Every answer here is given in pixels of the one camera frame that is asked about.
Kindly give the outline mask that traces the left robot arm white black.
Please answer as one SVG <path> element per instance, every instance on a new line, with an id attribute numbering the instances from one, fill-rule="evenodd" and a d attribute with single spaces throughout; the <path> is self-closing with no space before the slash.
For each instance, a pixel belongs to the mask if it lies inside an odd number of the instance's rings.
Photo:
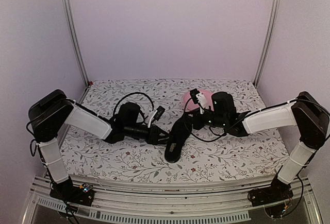
<path id="1" fill-rule="evenodd" d="M 145 124 L 138 121 L 138 117 L 143 115 L 140 106 L 127 102 L 117 104 L 113 116 L 106 119 L 67 98 L 62 90 L 55 90 L 30 107 L 26 130 L 33 136 L 41 161 L 57 184 L 57 193 L 65 200 L 73 200 L 77 190 L 69 183 L 70 177 L 57 141 L 63 125 L 88 132 L 109 144 L 130 137 L 151 145 L 162 145 L 169 140 L 169 134 L 154 125 L 154 121 L 159 120 L 163 113 L 164 108 L 158 107 Z"/>

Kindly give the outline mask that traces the black shoelace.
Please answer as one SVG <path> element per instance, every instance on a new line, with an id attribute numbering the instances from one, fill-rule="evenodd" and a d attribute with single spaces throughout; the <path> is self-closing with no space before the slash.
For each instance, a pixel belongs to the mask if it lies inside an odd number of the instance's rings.
<path id="1" fill-rule="evenodd" d="M 173 124 L 167 139 L 167 145 L 170 144 L 184 144 L 189 136 L 193 136 L 197 140 L 202 140 L 197 135 L 192 133 L 192 117 L 188 118 L 188 116 L 195 112 L 195 110 L 186 112 L 186 106 L 184 106 L 184 111 L 182 116 L 175 121 Z"/>

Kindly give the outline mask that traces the black shoe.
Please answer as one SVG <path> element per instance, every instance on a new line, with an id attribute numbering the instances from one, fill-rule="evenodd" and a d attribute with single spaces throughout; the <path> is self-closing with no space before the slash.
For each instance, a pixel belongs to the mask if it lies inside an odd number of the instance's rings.
<path id="1" fill-rule="evenodd" d="M 183 145 L 192 131 L 192 123 L 185 117 L 179 118 L 170 131 L 170 137 L 164 152 L 164 158 L 169 163 L 180 159 Z"/>

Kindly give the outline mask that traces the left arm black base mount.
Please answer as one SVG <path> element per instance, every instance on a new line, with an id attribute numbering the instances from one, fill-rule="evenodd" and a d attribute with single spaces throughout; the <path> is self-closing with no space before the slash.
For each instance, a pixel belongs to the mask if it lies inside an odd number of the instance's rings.
<path id="1" fill-rule="evenodd" d="M 51 197 L 62 200 L 65 203 L 75 203 L 84 206 L 91 206 L 94 200 L 95 191 L 88 189 L 87 191 L 72 183 L 55 183 L 49 194 Z"/>

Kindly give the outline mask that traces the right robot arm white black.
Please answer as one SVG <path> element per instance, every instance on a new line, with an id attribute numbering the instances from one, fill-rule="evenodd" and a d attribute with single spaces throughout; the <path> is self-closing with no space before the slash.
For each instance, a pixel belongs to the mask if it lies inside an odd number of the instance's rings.
<path id="1" fill-rule="evenodd" d="M 270 201 L 278 201 L 286 194 L 286 185 L 293 181 L 329 139 L 329 111 L 308 92 L 301 92 L 297 98 L 281 104 L 243 113 L 237 112 L 233 97 L 226 92 L 212 94 L 211 100 L 207 100 L 197 89 L 191 90 L 189 94 L 198 106 L 198 109 L 192 111 L 195 130 L 210 126 L 223 129 L 224 134 L 245 137 L 274 128 L 298 127 L 300 141 L 277 173 L 276 183 L 267 189 Z"/>

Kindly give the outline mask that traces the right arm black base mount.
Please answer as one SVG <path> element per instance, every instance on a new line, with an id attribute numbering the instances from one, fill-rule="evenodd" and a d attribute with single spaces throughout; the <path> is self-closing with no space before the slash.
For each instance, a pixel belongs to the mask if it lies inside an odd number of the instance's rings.
<path id="1" fill-rule="evenodd" d="M 264 188 L 254 188 L 247 194 L 252 206 L 260 206 L 278 201 L 289 200 L 293 197 L 290 184 L 271 184 Z"/>

